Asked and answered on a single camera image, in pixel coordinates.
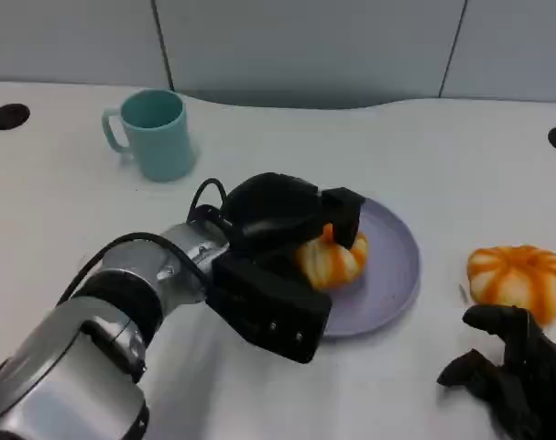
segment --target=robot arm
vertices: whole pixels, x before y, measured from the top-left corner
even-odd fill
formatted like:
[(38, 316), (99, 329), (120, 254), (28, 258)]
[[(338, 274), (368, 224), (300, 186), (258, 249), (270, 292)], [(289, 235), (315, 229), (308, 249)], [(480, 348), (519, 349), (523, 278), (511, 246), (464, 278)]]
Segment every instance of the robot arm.
[(162, 236), (117, 238), (0, 367), (0, 440), (143, 438), (149, 412), (136, 384), (146, 348), (183, 303), (206, 301), (248, 342), (310, 362), (331, 301), (312, 291), (291, 252), (326, 223), (350, 247), (363, 201), (261, 174), (220, 209), (195, 200), (188, 221)]

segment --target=lavender plate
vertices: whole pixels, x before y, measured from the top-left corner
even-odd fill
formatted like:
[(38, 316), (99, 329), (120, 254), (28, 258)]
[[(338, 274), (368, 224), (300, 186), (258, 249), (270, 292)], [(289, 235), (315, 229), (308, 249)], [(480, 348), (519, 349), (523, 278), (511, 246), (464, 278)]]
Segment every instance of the lavender plate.
[(420, 251), (408, 227), (384, 205), (367, 199), (360, 230), (369, 240), (363, 275), (330, 291), (333, 309), (325, 337), (355, 336), (387, 324), (408, 309), (420, 286)]

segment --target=black hole in table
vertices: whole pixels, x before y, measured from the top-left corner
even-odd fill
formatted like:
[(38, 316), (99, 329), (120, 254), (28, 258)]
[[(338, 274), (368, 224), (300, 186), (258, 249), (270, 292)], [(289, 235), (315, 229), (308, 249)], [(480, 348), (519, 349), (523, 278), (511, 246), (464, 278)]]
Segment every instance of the black hole in table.
[(29, 119), (29, 107), (23, 104), (6, 104), (0, 107), (0, 130), (11, 130)]

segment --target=white pumpkin with orange stripes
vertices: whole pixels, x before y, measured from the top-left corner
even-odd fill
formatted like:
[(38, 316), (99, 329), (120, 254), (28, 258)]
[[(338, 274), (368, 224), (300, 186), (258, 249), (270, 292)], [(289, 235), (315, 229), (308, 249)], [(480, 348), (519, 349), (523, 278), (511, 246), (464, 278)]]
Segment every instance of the white pumpkin with orange stripes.
[(304, 244), (296, 252), (302, 272), (316, 290), (339, 287), (355, 280), (367, 262), (369, 245), (362, 232), (353, 247), (346, 249), (333, 238), (333, 225), (326, 225), (322, 236)]
[(556, 254), (533, 246), (477, 249), (467, 264), (471, 296), (481, 304), (516, 305), (541, 325), (556, 317)]

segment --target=black cable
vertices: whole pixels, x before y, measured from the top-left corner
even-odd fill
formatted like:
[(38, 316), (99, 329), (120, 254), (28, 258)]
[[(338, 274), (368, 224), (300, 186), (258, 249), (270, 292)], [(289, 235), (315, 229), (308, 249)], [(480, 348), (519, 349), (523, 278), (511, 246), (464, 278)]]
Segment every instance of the black cable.
[(192, 261), (188, 255), (186, 255), (186, 252), (184, 252), (174, 243), (164, 238), (163, 236), (159, 236), (157, 234), (151, 234), (149, 232), (132, 232), (130, 234), (125, 234), (124, 236), (120, 236), (119, 238), (116, 238), (108, 245), (103, 247), (101, 250), (99, 250), (74, 277), (74, 279), (68, 285), (64, 293), (61, 295), (60, 299), (58, 300), (58, 304), (56, 305), (65, 303), (70, 299), (70, 297), (76, 291), (78, 285), (82, 282), (82, 280), (84, 280), (84, 278), (86, 277), (86, 275), (88, 275), (91, 269), (94, 266), (96, 266), (101, 261), (101, 259), (103, 259), (104, 254), (106, 254), (110, 249), (114, 248), (115, 246), (121, 245), (123, 243), (128, 243), (130, 241), (137, 241), (137, 240), (150, 241), (166, 249), (174, 257), (176, 257), (180, 261), (180, 263), (186, 267), (186, 269), (192, 272), (196, 276), (198, 281), (200, 281), (204, 286), (206, 286), (207, 288), (212, 287), (212, 283), (206, 277), (206, 275), (204, 275), (204, 272), (202, 272), (199, 269), (199, 267), (196, 266), (196, 263), (194, 263), (194, 261)]
[(218, 179), (215, 179), (214, 177), (211, 177), (210, 179), (207, 179), (203, 183), (201, 183), (201, 186), (199, 186), (198, 190), (196, 190), (196, 193), (194, 194), (194, 197), (192, 198), (192, 203), (190, 205), (190, 211), (188, 212), (188, 219), (189, 220), (191, 219), (192, 214), (193, 214), (194, 210), (196, 209), (196, 205), (198, 204), (198, 201), (201, 198), (202, 192), (206, 189), (206, 187), (208, 185), (211, 185), (211, 184), (213, 184), (214, 186), (216, 186), (218, 188), (219, 193), (221, 194), (221, 201), (224, 204), (224, 201), (226, 200), (226, 191), (224, 190), (223, 184)]

